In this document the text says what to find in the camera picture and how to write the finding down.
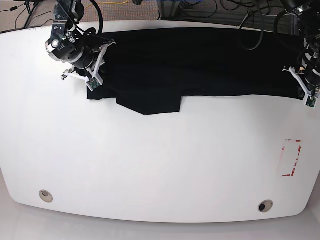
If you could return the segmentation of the large black robot arm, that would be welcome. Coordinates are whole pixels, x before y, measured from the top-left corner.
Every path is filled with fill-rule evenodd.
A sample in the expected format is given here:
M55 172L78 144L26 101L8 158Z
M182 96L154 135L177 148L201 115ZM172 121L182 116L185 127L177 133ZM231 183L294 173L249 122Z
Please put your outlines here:
M85 7L80 0L57 0L54 7L54 21L51 35L45 43L46 52L57 62L72 65L61 75L83 80L90 91L101 87L104 83L100 68L105 64L104 56L108 47L116 42L102 36L103 14L95 0L91 5L97 11L98 29L83 30L79 23L85 14Z

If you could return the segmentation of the slim black robot arm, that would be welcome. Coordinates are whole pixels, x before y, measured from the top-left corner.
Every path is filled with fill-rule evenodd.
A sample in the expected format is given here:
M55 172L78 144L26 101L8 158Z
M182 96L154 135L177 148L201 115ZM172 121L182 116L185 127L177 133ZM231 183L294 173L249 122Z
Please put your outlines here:
M312 93L320 91L320 2L318 0L282 0L286 13L297 17L303 35L303 50L297 61L303 69L306 86Z

